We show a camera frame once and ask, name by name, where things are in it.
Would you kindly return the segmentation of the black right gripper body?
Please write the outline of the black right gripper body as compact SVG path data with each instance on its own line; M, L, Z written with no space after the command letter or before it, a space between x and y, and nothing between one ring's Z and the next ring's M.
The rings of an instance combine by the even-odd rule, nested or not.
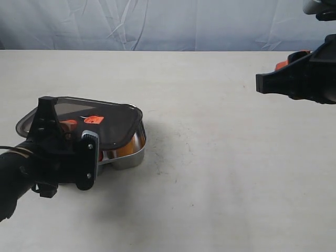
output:
M308 99L320 104L335 104L335 34L308 54Z

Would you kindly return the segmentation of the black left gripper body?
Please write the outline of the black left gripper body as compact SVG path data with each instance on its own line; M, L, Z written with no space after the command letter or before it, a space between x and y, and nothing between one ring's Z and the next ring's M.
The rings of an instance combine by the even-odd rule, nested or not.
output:
M27 136L33 152L32 167L26 176L43 184L74 183L76 179L76 150L78 137L62 131L34 131L32 121Z

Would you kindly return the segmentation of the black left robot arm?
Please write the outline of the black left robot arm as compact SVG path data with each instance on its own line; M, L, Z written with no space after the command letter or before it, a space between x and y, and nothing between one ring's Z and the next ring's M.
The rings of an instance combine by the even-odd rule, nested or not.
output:
M25 141L1 147L1 220L11 218L18 200L33 187L40 196L53 197L61 167L75 154L72 133L57 117L57 101L56 97L39 98Z

